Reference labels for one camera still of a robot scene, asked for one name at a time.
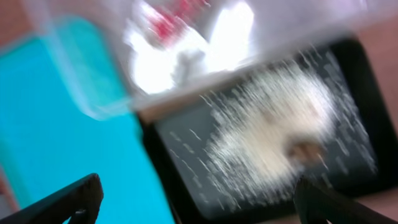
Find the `white rice grains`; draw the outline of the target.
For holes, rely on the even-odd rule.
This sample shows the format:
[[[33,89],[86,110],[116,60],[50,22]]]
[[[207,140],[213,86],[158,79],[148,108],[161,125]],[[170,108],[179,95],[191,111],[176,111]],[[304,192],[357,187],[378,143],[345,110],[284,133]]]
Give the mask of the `white rice grains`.
[[[203,144],[210,180],[250,202],[271,205],[292,198],[301,175],[316,166],[331,171],[327,164],[332,153],[328,144],[336,142],[342,156],[337,159],[343,175],[349,175],[346,159],[352,131],[359,133],[359,160],[370,173],[377,171],[376,160],[366,147],[369,137],[359,120],[358,108],[337,75],[322,78],[320,60],[330,60],[322,50],[302,52],[294,58],[250,70],[235,85],[202,95],[197,103],[209,109],[215,121],[210,138],[197,128],[188,134]],[[325,152],[321,161],[305,166],[287,156],[299,141],[320,143]]]

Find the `white tissue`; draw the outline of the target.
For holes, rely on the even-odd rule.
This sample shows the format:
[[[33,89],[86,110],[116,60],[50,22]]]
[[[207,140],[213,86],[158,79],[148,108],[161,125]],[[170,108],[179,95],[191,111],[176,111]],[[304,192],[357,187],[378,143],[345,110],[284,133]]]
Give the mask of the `white tissue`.
[[[150,18],[173,1],[134,1],[125,41],[129,75],[148,95],[181,88],[201,77],[232,70],[249,55],[254,13],[246,1],[209,1],[193,24],[170,45],[155,40]]]

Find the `red snack wrapper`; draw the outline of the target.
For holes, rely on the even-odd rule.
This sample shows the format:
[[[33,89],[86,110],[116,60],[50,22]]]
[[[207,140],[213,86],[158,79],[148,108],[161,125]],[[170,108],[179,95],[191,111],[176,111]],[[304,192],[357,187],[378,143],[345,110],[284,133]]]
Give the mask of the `red snack wrapper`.
[[[207,0],[177,0],[170,3],[169,7],[157,8],[156,14],[150,18],[155,40],[160,45],[175,42],[206,7],[210,7]]]

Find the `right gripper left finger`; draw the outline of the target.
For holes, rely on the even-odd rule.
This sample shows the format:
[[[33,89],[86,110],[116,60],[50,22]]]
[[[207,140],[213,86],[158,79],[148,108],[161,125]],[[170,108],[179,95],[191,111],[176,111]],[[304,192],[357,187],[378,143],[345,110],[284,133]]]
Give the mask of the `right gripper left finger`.
[[[1,219],[1,224],[95,224],[103,197],[100,177],[92,173]]]

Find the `brown food chunk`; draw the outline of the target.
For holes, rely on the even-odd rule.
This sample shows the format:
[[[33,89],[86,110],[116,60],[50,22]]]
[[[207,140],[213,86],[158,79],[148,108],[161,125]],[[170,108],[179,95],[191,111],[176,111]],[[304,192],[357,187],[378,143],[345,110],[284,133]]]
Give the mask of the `brown food chunk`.
[[[314,141],[293,143],[287,150],[287,156],[305,166],[312,166],[321,161],[324,155],[323,146]]]

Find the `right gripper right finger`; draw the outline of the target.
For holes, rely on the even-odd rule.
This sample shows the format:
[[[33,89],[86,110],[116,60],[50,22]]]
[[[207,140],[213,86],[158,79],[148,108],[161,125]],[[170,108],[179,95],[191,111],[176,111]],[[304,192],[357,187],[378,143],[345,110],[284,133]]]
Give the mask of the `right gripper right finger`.
[[[294,205],[301,223],[397,224],[391,218],[371,210],[325,186],[299,178]]]

